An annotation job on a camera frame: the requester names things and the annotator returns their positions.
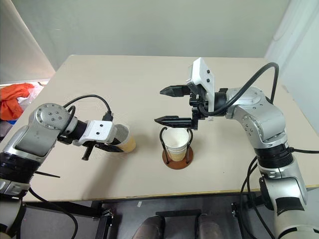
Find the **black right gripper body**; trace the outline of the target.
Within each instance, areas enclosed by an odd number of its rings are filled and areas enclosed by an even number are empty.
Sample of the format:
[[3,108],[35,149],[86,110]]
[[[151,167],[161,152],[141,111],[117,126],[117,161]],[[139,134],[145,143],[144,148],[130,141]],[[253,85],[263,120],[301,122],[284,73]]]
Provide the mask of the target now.
[[192,126],[193,130],[198,130],[198,121],[204,120],[206,116],[201,113],[199,106],[205,106],[205,89],[201,85],[187,85],[190,90],[189,105],[192,110]]

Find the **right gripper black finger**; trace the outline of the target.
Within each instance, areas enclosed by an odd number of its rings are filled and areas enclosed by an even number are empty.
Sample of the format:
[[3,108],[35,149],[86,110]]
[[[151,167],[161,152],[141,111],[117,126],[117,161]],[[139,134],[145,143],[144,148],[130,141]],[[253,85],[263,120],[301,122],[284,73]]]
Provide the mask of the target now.
[[178,116],[164,116],[154,121],[158,124],[168,126],[168,127],[193,127],[193,122],[191,118],[180,118]]
[[161,95],[166,95],[170,97],[184,97],[190,95],[190,89],[187,85],[174,85],[168,86],[160,90]]

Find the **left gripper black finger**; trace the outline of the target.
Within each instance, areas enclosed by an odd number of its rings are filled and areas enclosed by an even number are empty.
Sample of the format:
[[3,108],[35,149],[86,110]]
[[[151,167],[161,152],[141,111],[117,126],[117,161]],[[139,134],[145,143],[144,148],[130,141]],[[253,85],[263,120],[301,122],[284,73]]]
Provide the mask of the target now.
[[84,155],[83,155],[83,157],[82,157],[82,160],[88,161],[88,160],[89,160],[89,157],[90,157],[90,155],[91,155],[91,153],[92,153],[92,150],[93,150],[93,148],[87,148],[87,147],[86,147],[86,150],[85,150],[85,152],[84,152]]
[[95,147],[98,148],[98,149],[101,149],[103,151],[107,151],[107,152],[124,152],[119,147],[117,147],[115,145],[111,145],[111,144],[104,144],[104,143],[97,142],[95,144]]

